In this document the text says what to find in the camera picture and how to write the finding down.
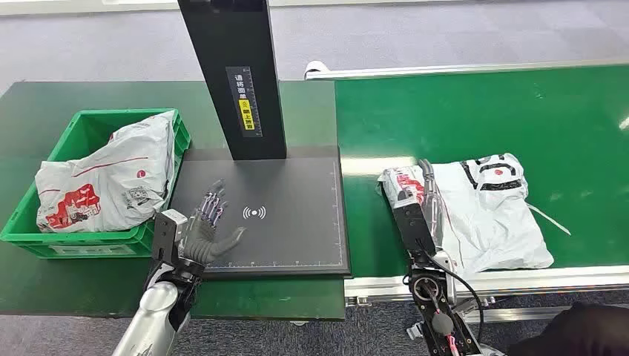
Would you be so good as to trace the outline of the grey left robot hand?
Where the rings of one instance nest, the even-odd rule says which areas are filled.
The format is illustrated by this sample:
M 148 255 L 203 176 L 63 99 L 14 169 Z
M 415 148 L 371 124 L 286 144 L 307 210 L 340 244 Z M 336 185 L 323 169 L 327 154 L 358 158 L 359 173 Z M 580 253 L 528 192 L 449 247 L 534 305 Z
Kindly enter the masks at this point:
M 236 227 L 229 236 L 218 237 L 219 223 L 228 207 L 225 180 L 212 183 L 191 212 L 186 236 L 180 243 L 181 257 L 203 267 L 232 250 L 243 238 L 246 227 Z

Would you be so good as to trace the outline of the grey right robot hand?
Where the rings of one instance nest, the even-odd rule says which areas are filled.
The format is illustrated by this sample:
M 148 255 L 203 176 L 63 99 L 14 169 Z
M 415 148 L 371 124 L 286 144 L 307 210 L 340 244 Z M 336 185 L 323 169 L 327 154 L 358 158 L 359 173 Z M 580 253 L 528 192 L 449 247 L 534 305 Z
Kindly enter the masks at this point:
M 422 213 L 427 222 L 429 234 L 435 245 L 435 249 L 443 249 L 442 220 L 444 203 L 435 180 L 433 166 L 427 159 L 418 160 L 418 166 L 424 178 L 423 202 L 421 203 Z

